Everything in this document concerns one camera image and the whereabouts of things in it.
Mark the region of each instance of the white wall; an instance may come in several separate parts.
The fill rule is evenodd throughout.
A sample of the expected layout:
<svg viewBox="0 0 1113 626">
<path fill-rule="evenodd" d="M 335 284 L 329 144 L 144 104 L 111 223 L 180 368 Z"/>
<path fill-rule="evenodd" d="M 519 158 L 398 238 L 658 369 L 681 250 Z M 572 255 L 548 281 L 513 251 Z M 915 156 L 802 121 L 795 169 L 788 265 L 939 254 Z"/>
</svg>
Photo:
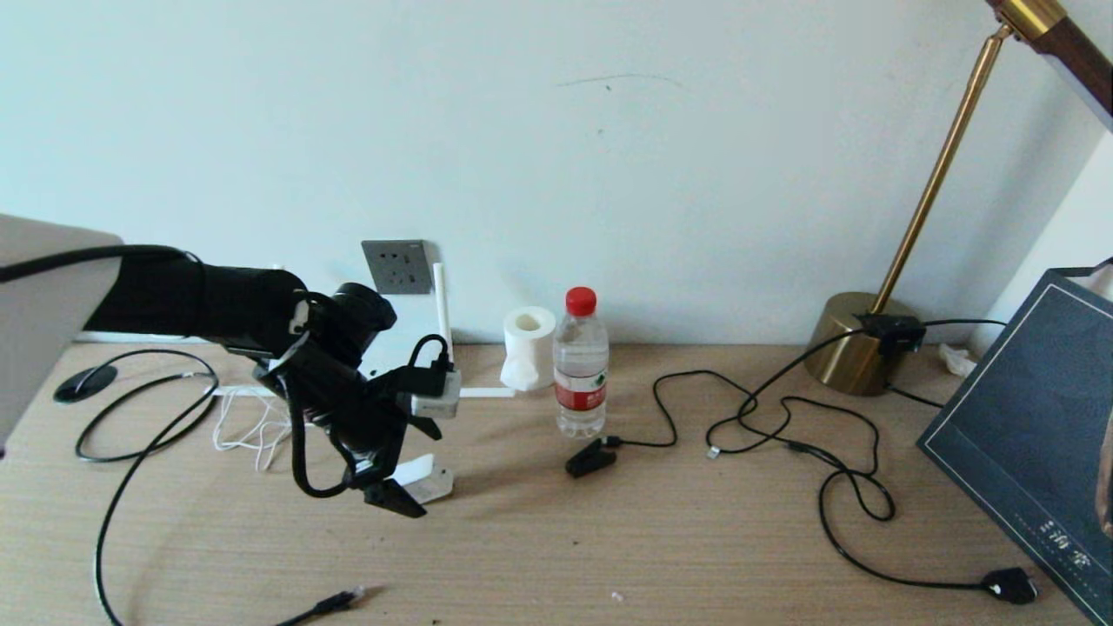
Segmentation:
<svg viewBox="0 0 1113 626">
<path fill-rule="evenodd" d="M 1107 51 L 1110 2 L 1066 4 Z M 880 283 L 996 27 L 973 0 L 4 13 L 0 209 L 321 291 L 370 282 L 363 238 L 429 239 L 482 341 L 580 283 L 619 341 L 806 341 L 829 295 Z M 623 74 L 661 78 L 587 81 Z M 986 311 L 1102 133 L 1007 43 L 897 297 Z M 435 316 L 392 300 L 397 351 Z"/>
<path fill-rule="evenodd" d="M 1052 267 L 1091 267 L 1113 256 L 1113 135 L 1105 134 L 1066 199 L 1033 244 L 987 316 L 1008 321 Z M 999 326 L 978 329 L 971 346 L 984 354 Z"/>
</svg>

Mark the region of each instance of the power outlet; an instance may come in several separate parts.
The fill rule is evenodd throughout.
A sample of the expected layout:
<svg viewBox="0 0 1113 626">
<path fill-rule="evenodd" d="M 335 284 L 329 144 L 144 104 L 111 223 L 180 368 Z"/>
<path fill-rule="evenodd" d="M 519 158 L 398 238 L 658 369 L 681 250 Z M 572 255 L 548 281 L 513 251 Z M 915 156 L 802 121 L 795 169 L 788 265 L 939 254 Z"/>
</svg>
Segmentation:
<svg viewBox="0 0 1113 626">
<path fill-rule="evenodd" d="M 421 239 L 383 239 L 362 245 L 378 293 L 423 294 L 433 290 L 433 275 Z"/>
</svg>

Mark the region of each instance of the wooden desk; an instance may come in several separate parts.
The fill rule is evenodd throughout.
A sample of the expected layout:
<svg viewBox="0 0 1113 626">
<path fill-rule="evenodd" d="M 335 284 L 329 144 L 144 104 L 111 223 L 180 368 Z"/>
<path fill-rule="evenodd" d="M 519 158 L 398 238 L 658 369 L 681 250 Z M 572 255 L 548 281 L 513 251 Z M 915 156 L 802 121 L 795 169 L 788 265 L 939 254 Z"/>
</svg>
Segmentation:
<svg viewBox="0 0 1113 626">
<path fill-rule="evenodd" d="M 125 389 L 181 371 L 183 360 L 125 363 L 101 395 L 63 407 L 49 392 L 73 372 L 122 352 L 76 345 L 62 359 L 0 462 L 4 505 L 0 574 L 7 624 L 104 623 L 93 595 L 92 547 L 127 463 L 79 462 L 73 441 Z M 225 384 L 249 382 L 248 362 L 216 346 L 188 346 Z M 708 368 L 757 385 L 798 353 L 792 348 L 619 346 L 612 356 L 608 431 L 663 438 L 650 384 L 667 372 Z M 466 385 L 496 384 L 500 346 L 457 352 Z M 908 390 L 945 398 L 957 387 L 926 356 L 913 359 Z M 176 382 L 137 397 L 91 441 L 102 453 L 141 448 L 203 388 Z M 355 585 L 377 586 L 358 610 L 321 624 L 1085 624 L 1067 598 L 915 448 L 933 410 L 896 395 L 837 394 L 796 371 L 770 389 L 760 413 L 800 393 L 856 408 L 881 431 L 879 477 L 898 517 L 861 515 L 848 486 L 833 490 L 831 520 L 848 548 L 885 571 L 976 581 L 1022 566 L 1038 600 L 1015 607 L 987 595 L 892 585 L 855 569 L 828 545 L 816 512 L 826 466 L 768 446 L 705 457 L 703 431 L 739 401 L 725 385 L 667 383 L 680 444 L 622 448 L 615 466 L 572 480 L 564 460 L 582 442 L 556 431 L 550 393 L 464 400 L 444 439 L 411 430 L 403 458 L 436 451 L 457 476 L 455 492 L 420 520 L 363 503 L 358 493 L 314 500 L 295 487 L 288 452 L 267 473 L 254 453 L 217 452 L 215 419 L 150 458 L 126 492 L 109 532 L 109 598 L 128 624 L 273 624 Z M 235 419 L 258 407 L 238 401 Z M 741 441 L 725 428 L 722 444 Z M 851 418 L 800 408 L 790 433 L 868 462 L 868 432 Z M 341 463 L 311 432 L 311 479 L 336 480 Z"/>
</svg>

